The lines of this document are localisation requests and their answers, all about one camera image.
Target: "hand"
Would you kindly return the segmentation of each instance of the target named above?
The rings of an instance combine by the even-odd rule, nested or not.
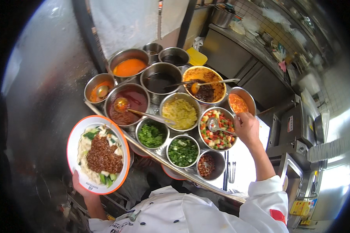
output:
[[[239,113],[235,116],[235,132],[249,150],[262,146],[259,140],[259,121],[251,113]]]
[[[100,199],[98,194],[94,194],[90,191],[88,191],[87,189],[85,189],[84,187],[82,187],[82,185],[79,183],[79,174],[77,172],[77,170],[74,171],[74,175],[73,175],[73,187],[74,189],[80,193],[80,195],[83,196],[84,199],[93,199],[93,198],[98,198]]]

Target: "bowl of peanuts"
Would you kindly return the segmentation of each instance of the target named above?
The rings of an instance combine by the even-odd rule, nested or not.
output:
[[[214,150],[204,151],[197,161],[198,175],[207,181],[216,180],[224,173],[225,160],[222,153]]]

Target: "orange sauce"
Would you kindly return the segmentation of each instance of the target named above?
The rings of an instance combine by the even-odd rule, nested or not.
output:
[[[246,102],[243,98],[236,94],[228,95],[229,104],[231,105],[232,110],[238,113],[247,113],[249,112],[249,108],[246,105]]]
[[[114,75],[120,77],[130,77],[137,74],[147,66],[142,60],[132,58],[119,63],[113,70]]]
[[[108,90],[110,90],[114,86],[114,84],[112,82],[109,82],[109,81],[104,81],[104,82],[98,84],[97,86],[95,86],[95,88],[92,89],[92,91],[91,91],[91,95],[89,96],[89,101],[100,102],[101,100],[103,100],[107,97],[107,95],[103,98],[100,98],[97,96],[97,89],[101,86],[107,86]]]

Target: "metal bowl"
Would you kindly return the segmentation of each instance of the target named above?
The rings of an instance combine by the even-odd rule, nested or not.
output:
[[[223,80],[223,78],[216,71],[205,66],[192,66],[183,73],[182,82],[190,81],[193,79],[200,79],[205,82]],[[220,103],[222,100],[224,100],[225,94],[227,92],[227,87],[225,83],[211,84],[211,86],[214,89],[214,101],[209,103],[197,99],[190,91],[188,91],[187,85],[183,86],[188,94],[190,94],[193,98],[195,98],[197,101],[204,105]]]
[[[189,60],[191,59],[189,54],[184,49],[177,48],[177,47],[170,47],[170,48],[162,50],[158,54],[159,61],[164,62],[163,58],[168,56],[168,55],[177,55],[177,56],[181,57],[184,63],[182,63],[182,65],[180,65],[180,66],[187,64],[189,62]]]
[[[149,63],[153,64],[158,62],[158,54],[163,50],[163,47],[158,43],[148,43],[144,45],[143,50],[148,53]]]
[[[243,100],[245,100],[246,105],[249,109],[249,113],[251,113],[253,116],[256,115],[257,106],[255,105],[254,99],[249,94],[249,92],[247,92],[244,88],[241,88],[239,86],[235,86],[235,87],[231,88],[231,90],[229,91],[229,94],[236,94],[236,95],[240,96]],[[228,106],[229,106],[229,109],[231,110],[231,112],[234,113],[234,111],[231,107],[231,104],[229,103],[229,98],[228,98]]]
[[[144,96],[146,96],[146,100],[148,102],[148,106],[147,106],[147,109],[146,109],[145,112],[148,111],[148,109],[150,107],[150,99],[149,99],[148,92],[142,86],[140,86],[138,84],[126,83],[126,84],[118,85],[107,96],[106,101],[104,103],[104,114],[106,115],[106,117],[110,118],[110,116],[108,114],[108,109],[114,103],[114,100],[116,99],[115,96],[121,91],[136,91],[136,92],[139,92],[140,94],[143,94]],[[134,122],[132,124],[127,124],[127,125],[118,124],[118,126],[123,128],[123,129],[125,129],[126,131],[133,132],[136,129],[136,124],[143,118],[144,117],[141,117],[139,120],[137,120],[136,122]]]
[[[146,65],[149,64],[149,56],[147,52],[141,49],[126,49],[123,51],[120,51],[116,55],[114,55],[108,62],[108,69],[109,69],[109,74],[113,75],[115,79],[117,80],[118,83],[122,82],[131,82],[134,81],[136,83],[139,83],[138,77],[139,74],[142,71],[138,72],[135,75],[129,76],[129,77],[121,77],[114,75],[113,70],[114,68],[121,62],[124,62],[125,60],[132,59],[132,58],[137,58],[142,60]]]
[[[144,89],[149,92],[150,101],[153,104],[159,105],[166,95],[177,92],[180,86],[175,87],[173,91],[170,91],[168,93],[163,93],[163,94],[155,93],[148,90],[147,85],[150,82],[148,77],[150,77],[155,73],[163,73],[163,74],[170,75],[175,80],[175,83],[180,83],[181,72],[173,64],[166,63],[166,62],[159,62],[159,63],[154,63],[150,67],[146,68],[144,72],[141,73],[140,75],[141,86],[143,86]]]
[[[201,130],[200,130],[200,125],[201,125],[201,119],[202,119],[203,115],[205,115],[205,113],[208,112],[208,111],[210,111],[210,110],[218,110],[218,111],[220,111],[221,113],[224,113],[224,116],[225,116],[226,118],[232,120],[233,122],[235,121],[233,115],[232,115],[228,110],[226,110],[226,109],[224,109],[224,108],[221,108],[221,107],[213,107],[213,108],[206,109],[206,110],[202,113],[202,115],[200,116],[200,118],[199,118],[199,120],[198,120],[198,132],[199,132],[201,141],[202,141],[207,147],[209,147],[209,145],[208,145],[208,144],[203,140],[203,138],[202,138]],[[231,144],[232,144],[232,147],[233,147],[233,145],[236,143],[236,141],[237,141],[237,140],[235,139],[235,141],[231,143]],[[211,148],[211,147],[209,147],[209,148],[212,149],[212,150],[214,150],[214,151],[226,151],[226,150],[229,150],[229,149],[232,148],[232,147],[224,148],[224,149],[222,149],[222,150],[216,150],[216,149]]]
[[[106,100],[107,98],[99,101],[99,102],[92,102],[89,100],[89,98],[87,96],[91,95],[92,90],[100,83],[105,82],[105,81],[109,81],[113,84],[113,86],[115,85],[115,80],[114,77],[108,73],[101,73],[96,75],[95,77],[91,78],[86,86],[84,87],[84,99],[86,99],[88,102],[90,102],[91,104],[97,104],[97,103],[101,103],[102,101]]]
[[[215,170],[213,170],[211,174],[208,176],[201,176],[200,172],[198,171],[198,163],[200,162],[201,157],[205,154],[209,154],[214,159]],[[213,151],[213,150],[204,151],[197,160],[197,174],[204,180],[207,180],[207,181],[216,180],[218,179],[219,176],[221,176],[221,174],[224,173],[224,170],[225,170],[225,159],[222,153],[220,152]]]
[[[144,124],[150,124],[150,125],[154,125],[155,127],[157,127],[159,129],[159,131],[163,134],[165,140],[163,141],[163,143],[158,146],[158,147],[147,147],[145,146],[143,143],[141,143],[141,141],[139,140],[139,135],[138,133],[141,131],[141,128],[143,127]],[[137,141],[145,148],[148,148],[148,149],[158,149],[160,148],[161,146],[163,146],[163,144],[166,143],[167,139],[170,137],[170,129],[167,127],[167,125],[165,124],[162,124],[162,123],[159,123],[153,119],[150,119],[150,118],[144,118],[142,119],[136,126],[136,131],[135,131],[135,135],[136,135],[136,138],[137,138]]]
[[[166,96],[162,101],[161,101],[161,104],[159,105],[159,115],[160,116],[163,116],[162,115],[162,108],[163,106],[165,105],[166,102],[168,101],[174,101],[176,99],[185,99],[188,103],[190,103],[196,110],[197,112],[197,118],[200,118],[200,115],[201,115],[201,106],[200,104],[195,100],[193,99],[190,95],[186,94],[186,93],[172,93],[168,96]],[[180,130],[180,129],[174,129],[171,127],[170,124],[167,124],[167,126],[172,129],[172,130],[175,130],[175,131],[178,131],[178,132],[185,132],[185,131],[188,131],[188,130],[191,130],[191,129],[194,129],[196,126],[197,126],[197,121],[192,125],[191,128],[189,129],[183,129],[183,130]]]
[[[175,165],[175,164],[170,160],[170,158],[169,158],[169,147],[170,147],[170,144],[172,143],[172,141],[174,141],[175,139],[180,138],[180,137],[189,138],[191,141],[193,141],[193,142],[197,145],[197,148],[198,148],[197,158],[194,160],[194,162],[193,162],[191,165],[186,166],[186,167],[179,167],[179,166]],[[179,167],[179,168],[191,167],[191,166],[193,166],[193,165],[199,160],[199,156],[200,156],[200,145],[197,143],[196,139],[194,139],[193,137],[188,136],[188,135],[181,134],[181,135],[178,135],[178,136],[173,137],[173,139],[171,139],[171,141],[167,144],[167,147],[166,147],[166,156],[167,156],[167,159],[170,161],[170,163],[171,163],[172,165],[174,165],[175,167]]]

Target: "cabinet door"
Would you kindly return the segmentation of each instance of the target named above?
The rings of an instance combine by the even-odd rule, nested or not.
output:
[[[201,49],[206,64],[227,78],[234,78],[252,55],[224,35],[210,29]]]
[[[265,66],[262,66],[250,79],[241,85],[241,87],[246,89],[265,109],[280,104],[293,94],[293,92],[287,89]]]

